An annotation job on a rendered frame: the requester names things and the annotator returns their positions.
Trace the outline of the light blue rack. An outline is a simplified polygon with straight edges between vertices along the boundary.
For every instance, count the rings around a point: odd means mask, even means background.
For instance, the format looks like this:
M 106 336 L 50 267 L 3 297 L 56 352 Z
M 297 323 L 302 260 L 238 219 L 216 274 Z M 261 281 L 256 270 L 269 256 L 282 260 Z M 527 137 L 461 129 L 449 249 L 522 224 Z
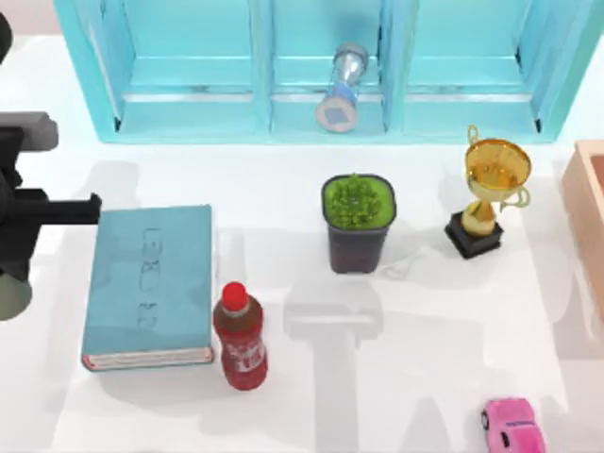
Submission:
M 604 0 L 54 0 L 105 143 L 555 140 Z M 358 121 L 318 125 L 337 48 L 363 46 Z

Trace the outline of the blue and silver hourglass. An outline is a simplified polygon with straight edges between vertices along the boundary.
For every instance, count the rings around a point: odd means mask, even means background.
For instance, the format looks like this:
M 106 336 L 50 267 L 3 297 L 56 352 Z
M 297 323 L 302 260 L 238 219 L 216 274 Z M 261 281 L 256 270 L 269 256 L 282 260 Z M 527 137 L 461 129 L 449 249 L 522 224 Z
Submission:
M 315 109 L 319 126 L 331 133 L 347 133 L 358 121 L 357 86 L 368 67 L 367 50 L 354 42 L 342 43 L 332 60 L 326 94 Z

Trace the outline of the green plant in black pot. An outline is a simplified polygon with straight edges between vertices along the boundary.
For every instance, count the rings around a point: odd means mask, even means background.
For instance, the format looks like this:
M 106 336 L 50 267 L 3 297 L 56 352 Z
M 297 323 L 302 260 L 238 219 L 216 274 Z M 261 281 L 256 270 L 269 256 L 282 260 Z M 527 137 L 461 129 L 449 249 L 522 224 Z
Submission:
M 321 190 L 329 262 L 337 274 L 371 274 L 396 218 L 392 184 L 373 174 L 336 175 Z

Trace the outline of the gold trophy on black base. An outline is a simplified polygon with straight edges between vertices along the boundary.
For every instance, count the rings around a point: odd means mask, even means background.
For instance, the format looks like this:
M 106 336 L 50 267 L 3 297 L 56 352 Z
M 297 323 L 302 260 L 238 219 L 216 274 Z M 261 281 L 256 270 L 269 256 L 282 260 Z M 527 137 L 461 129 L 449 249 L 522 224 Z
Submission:
M 461 256 L 472 259 L 497 249 L 503 229 L 494 205 L 525 208 L 531 201 L 525 187 L 532 170 L 528 154 L 517 144 L 498 138 L 481 138 L 478 128 L 467 129 L 464 179 L 475 197 L 464 210 L 451 215 L 445 233 Z

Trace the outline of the teal hardcover book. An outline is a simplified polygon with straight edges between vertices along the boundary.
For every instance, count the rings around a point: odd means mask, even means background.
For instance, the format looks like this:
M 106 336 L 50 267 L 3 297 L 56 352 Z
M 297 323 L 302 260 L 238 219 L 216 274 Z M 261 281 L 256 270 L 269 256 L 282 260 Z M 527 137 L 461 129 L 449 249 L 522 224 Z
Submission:
M 209 205 L 103 211 L 83 365 L 101 372 L 212 362 L 212 265 Z

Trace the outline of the red bottle with red cap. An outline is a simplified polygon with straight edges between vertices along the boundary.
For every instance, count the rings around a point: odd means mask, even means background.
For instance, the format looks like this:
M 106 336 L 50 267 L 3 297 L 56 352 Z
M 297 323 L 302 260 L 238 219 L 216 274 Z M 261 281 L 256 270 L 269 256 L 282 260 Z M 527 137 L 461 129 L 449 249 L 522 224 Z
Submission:
M 258 388 L 268 372 L 262 339 L 264 312 L 239 281 L 222 290 L 213 310 L 213 326 L 221 343 L 221 363 L 228 384 L 239 391 Z

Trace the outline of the pink toy car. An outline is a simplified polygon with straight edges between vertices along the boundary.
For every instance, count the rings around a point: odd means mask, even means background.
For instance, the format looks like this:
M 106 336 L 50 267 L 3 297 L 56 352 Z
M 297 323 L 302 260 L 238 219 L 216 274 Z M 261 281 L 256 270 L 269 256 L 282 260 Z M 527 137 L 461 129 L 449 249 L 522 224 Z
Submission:
M 489 400 L 480 420 L 488 453 L 546 453 L 543 433 L 525 398 Z

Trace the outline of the salmon-coloured shallow box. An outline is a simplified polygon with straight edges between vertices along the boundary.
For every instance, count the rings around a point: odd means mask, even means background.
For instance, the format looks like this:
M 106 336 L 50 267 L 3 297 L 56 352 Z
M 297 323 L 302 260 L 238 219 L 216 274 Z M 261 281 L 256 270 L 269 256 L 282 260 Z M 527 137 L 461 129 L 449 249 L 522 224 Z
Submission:
M 575 142 L 561 192 L 604 335 L 604 139 Z

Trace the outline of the grey rounded box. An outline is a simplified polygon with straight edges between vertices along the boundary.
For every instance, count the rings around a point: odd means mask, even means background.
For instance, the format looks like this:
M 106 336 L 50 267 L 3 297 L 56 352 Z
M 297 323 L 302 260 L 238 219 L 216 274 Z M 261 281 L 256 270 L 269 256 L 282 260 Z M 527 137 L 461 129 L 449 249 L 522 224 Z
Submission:
M 0 126 L 24 132 L 22 150 L 26 152 L 50 151 L 59 144 L 58 124 L 46 112 L 0 112 Z

